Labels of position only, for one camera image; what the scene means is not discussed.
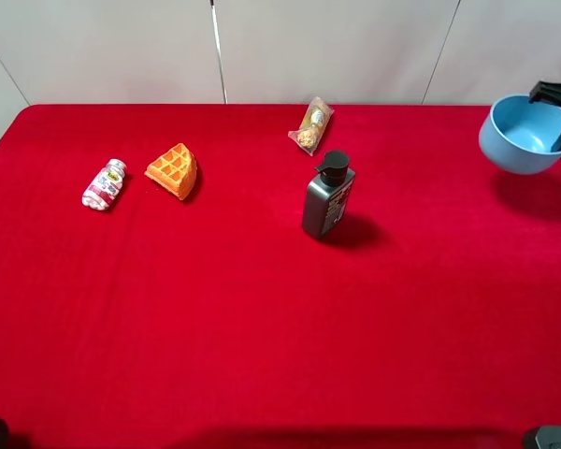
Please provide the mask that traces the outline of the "blue plastic bowl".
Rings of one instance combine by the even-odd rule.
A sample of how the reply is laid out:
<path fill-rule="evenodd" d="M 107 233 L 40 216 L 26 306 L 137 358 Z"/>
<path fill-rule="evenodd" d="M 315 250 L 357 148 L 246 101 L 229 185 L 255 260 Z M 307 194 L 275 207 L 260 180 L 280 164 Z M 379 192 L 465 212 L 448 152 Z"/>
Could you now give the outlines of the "blue plastic bowl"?
<path fill-rule="evenodd" d="M 526 94 L 514 94 L 491 106 L 479 132 L 479 146 L 497 167 L 513 174 L 533 175 L 561 159 L 561 152 L 552 152 L 560 134 L 560 107 L 530 103 Z"/>

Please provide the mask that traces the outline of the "black pump dispenser bottle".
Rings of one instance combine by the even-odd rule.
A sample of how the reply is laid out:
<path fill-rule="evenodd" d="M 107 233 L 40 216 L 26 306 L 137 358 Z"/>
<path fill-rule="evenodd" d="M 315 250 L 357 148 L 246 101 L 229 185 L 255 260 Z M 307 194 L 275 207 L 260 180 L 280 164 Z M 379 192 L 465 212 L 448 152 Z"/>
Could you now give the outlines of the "black pump dispenser bottle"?
<path fill-rule="evenodd" d="M 352 189 L 355 172 L 342 151 L 329 151 L 309 182 L 302 215 L 302 229 L 321 239 L 341 220 Z"/>

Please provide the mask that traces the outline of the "clear wrapped snack packet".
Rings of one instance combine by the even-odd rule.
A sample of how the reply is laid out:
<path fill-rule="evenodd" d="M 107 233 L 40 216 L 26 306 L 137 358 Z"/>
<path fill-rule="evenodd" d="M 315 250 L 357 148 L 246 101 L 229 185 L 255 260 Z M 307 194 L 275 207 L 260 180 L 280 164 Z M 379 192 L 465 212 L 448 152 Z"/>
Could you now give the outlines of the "clear wrapped snack packet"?
<path fill-rule="evenodd" d="M 334 110 L 321 97 L 315 96 L 310 101 L 299 128 L 288 133 L 289 139 L 308 155 L 313 155 L 333 113 Z"/>

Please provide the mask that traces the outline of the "black base corner right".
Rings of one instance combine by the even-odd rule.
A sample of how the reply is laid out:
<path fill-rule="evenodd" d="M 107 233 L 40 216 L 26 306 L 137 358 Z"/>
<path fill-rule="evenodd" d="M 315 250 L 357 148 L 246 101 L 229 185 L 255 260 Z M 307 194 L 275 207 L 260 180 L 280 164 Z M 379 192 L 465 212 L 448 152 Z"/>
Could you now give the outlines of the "black base corner right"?
<path fill-rule="evenodd" d="M 524 449 L 561 449 L 561 426 L 533 427 L 522 442 Z"/>

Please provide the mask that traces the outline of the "orange waffle wedge toy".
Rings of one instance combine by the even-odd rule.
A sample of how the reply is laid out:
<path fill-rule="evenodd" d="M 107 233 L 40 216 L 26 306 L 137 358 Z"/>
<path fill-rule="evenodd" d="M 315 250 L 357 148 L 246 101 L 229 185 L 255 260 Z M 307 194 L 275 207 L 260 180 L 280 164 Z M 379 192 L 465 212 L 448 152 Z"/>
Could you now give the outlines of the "orange waffle wedge toy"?
<path fill-rule="evenodd" d="M 194 189 L 197 162 L 193 153 L 183 143 L 179 143 L 150 163 L 145 176 L 183 201 Z"/>

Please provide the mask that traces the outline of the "red tablecloth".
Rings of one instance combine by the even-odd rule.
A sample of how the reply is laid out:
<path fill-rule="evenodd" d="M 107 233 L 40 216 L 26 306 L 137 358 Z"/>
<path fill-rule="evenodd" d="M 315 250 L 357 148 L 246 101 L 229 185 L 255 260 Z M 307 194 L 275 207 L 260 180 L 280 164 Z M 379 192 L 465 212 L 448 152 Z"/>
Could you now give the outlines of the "red tablecloth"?
<path fill-rule="evenodd" d="M 12 448 L 517 448 L 561 425 L 561 162 L 505 173 L 485 107 L 339 106 L 324 239 L 301 106 L 39 105 L 0 140 Z M 145 176 L 183 143 L 183 201 Z M 81 203 L 110 159 L 107 210 Z"/>

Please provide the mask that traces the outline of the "small white pink bottle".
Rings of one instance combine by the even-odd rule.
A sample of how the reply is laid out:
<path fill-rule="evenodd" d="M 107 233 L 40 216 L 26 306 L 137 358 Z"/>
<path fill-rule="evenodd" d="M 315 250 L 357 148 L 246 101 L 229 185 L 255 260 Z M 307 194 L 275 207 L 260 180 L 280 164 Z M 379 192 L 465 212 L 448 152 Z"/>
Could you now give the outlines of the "small white pink bottle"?
<path fill-rule="evenodd" d="M 82 205 L 93 210 L 107 210 L 122 189 L 126 169 L 123 161 L 110 159 L 83 192 Z"/>

